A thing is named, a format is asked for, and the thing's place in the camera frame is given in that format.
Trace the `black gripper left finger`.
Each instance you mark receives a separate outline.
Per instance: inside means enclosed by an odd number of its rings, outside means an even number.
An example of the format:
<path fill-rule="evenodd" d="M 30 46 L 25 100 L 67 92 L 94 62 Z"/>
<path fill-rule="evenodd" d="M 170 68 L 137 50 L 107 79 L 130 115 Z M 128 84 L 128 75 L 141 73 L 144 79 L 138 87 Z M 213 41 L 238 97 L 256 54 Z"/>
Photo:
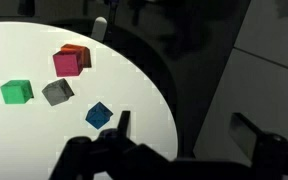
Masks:
<path fill-rule="evenodd" d="M 127 137 L 131 112 L 121 113 L 118 126 L 100 132 L 92 141 L 71 138 L 65 145 L 49 180 L 95 180 L 106 172 L 113 180 L 146 180 L 158 176 L 169 161 L 145 144 Z"/>

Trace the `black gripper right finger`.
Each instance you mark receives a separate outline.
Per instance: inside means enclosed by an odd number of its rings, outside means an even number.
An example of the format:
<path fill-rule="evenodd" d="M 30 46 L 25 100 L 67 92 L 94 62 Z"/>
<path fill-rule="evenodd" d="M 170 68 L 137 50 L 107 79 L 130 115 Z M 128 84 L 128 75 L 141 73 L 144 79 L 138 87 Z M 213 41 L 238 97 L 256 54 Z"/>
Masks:
<path fill-rule="evenodd" d="M 288 176 L 288 140 L 266 132 L 242 113 L 231 115 L 229 135 L 251 161 L 253 180 L 283 180 Z"/>

